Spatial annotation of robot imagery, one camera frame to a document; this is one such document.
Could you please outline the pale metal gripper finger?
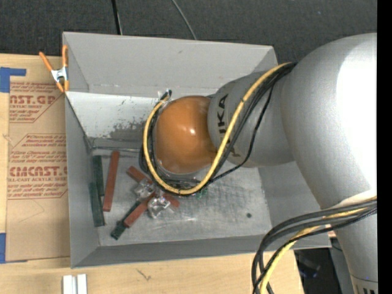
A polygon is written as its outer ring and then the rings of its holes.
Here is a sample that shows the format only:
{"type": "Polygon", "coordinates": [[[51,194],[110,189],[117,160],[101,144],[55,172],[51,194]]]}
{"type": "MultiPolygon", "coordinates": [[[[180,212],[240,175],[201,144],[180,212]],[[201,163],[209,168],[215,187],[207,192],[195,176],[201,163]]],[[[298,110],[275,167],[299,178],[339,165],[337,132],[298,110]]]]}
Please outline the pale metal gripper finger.
{"type": "Polygon", "coordinates": [[[152,219],[156,219],[170,205],[170,201],[163,195],[159,197],[153,197],[147,204],[148,214],[152,219]]]}
{"type": "Polygon", "coordinates": [[[140,181],[134,188],[137,199],[146,199],[154,192],[154,185],[149,181],[140,181]]]}

